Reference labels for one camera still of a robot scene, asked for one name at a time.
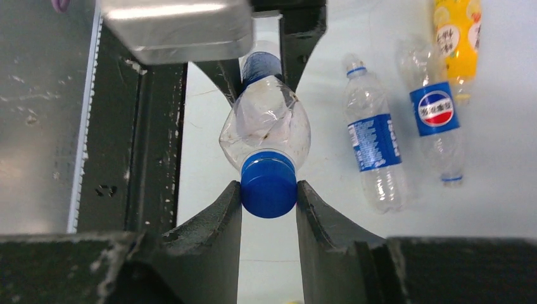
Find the yellow bottle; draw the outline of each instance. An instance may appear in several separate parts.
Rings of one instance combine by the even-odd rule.
[[[434,0],[436,43],[446,60],[453,97],[470,101],[477,69],[481,0]]]

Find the pepsi label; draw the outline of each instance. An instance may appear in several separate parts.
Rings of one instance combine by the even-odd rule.
[[[244,88],[267,76],[282,79],[282,64],[278,57],[268,52],[255,52],[248,56],[243,66]]]
[[[420,136],[459,128],[448,82],[429,85],[410,93]]]
[[[390,114],[380,114],[348,126],[360,171],[401,163]]]

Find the bottle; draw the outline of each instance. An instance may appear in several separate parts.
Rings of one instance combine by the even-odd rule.
[[[355,54],[343,59],[349,83],[344,115],[361,171],[367,201],[381,213],[405,205],[408,186],[386,91]]]
[[[464,137],[438,48],[413,37],[401,41],[397,53],[400,75],[410,91],[424,158],[445,186],[460,186]]]
[[[436,43],[457,105],[467,105],[477,70],[481,0],[434,0]]]
[[[247,211],[272,219],[296,203],[296,171],[310,151],[310,122],[302,103],[282,81],[279,53],[257,43],[243,61],[244,91],[220,133],[220,147],[241,173]]]

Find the white table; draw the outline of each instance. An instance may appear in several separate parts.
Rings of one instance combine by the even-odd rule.
[[[464,186],[447,189],[422,163],[408,92],[396,71],[395,43],[432,36],[431,0],[332,0],[328,30],[297,90],[312,125],[312,148],[299,171],[329,204],[380,236],[537,237],[537,3],[483,0],[481,57],[474,98],[460,108],[467,136]],[[277,20],[257,23],[260,39],[277,39]],[[404,212],[378,215],[363,197],[342,114],[341,58],[358,53],[389,89],[403,163],[415,190]],[[179,224],[212,203],[239,174],[218,135],[230,108],[189,66],[180,177]],[[294,211],[274,220],[243,212],[240,303],[302,299]]]

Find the clear plastic bottle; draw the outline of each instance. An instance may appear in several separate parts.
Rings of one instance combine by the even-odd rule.
[[[220,133],[220,147],[241,173],[243,206],[271,219],[296,203],[296,171],[310,151],[310,122],[302,103],[281,81],[277,49],[257,43],[243,61],[244,91]]]
[[[399,42],[398,66],[414,107],[421,150],[445,186],[462,184],[464,135],[439,50],[419,37]]]
[[[381,213],[401,210],[408,199],[408,185],[386,91],[357,55],[347,54],[343,64],[349,78],[344,114],[365,197]]]

